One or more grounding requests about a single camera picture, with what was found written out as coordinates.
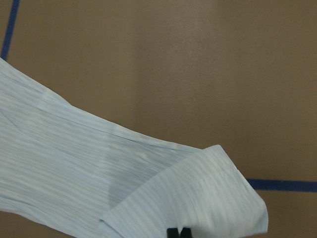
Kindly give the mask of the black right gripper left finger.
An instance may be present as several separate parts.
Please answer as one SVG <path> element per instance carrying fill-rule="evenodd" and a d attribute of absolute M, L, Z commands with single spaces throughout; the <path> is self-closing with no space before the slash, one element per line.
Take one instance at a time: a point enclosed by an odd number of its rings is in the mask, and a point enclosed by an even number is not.
<path fill-rule="evenodd" d="M 166 229 L 167 238 L 179 238 L 178 228 L 168 228 Z"/>

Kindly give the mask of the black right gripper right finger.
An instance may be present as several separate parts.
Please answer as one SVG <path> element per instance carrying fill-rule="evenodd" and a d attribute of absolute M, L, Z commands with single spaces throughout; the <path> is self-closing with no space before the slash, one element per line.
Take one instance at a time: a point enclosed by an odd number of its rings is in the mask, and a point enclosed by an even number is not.
<path fill-rule="evenodd" d="M 188 227 L 184 227 L 180 233 L 180 238 L 192 238 L 191 229 Z"/>

